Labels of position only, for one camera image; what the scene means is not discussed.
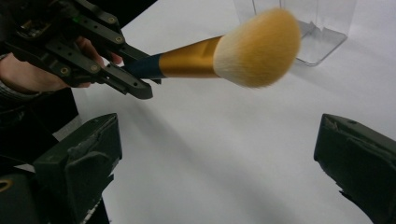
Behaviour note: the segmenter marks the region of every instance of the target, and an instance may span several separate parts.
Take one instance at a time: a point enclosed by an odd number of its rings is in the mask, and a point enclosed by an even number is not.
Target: yellow-tipped bristles
[[[214,54],[215,73],[244,87],[271,85],[288,72],[300,42],[298,22],[290,12],[264,11],[221,38]]]

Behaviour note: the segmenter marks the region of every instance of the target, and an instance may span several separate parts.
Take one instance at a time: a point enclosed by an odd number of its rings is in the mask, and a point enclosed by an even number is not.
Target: gold ferrule
[[[213,57],[221,36],[165,52],[160,68],[166,77],[219,77],[213,69]]]

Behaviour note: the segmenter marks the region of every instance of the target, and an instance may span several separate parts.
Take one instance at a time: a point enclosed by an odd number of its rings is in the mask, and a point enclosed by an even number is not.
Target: white table
[[[154,54],[236,25],[232,0],[160,0],[123,32]],[[313,160],[319,123],[333,114],[396,139],[395,85],[396,1],[359,0],[339,49],[265,89],[169,78],[149,100],[98,84],[74,94],[83,121],[119,115],[112,224],[365,224]]]

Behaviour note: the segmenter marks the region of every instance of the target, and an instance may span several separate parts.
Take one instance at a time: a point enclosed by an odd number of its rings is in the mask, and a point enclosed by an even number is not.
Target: clear plastic container
[[[289,10],[299,21],[302,45],[297,59],[317,65],[346,39],[357,0],[233,0],[241,23],[273,7]]]

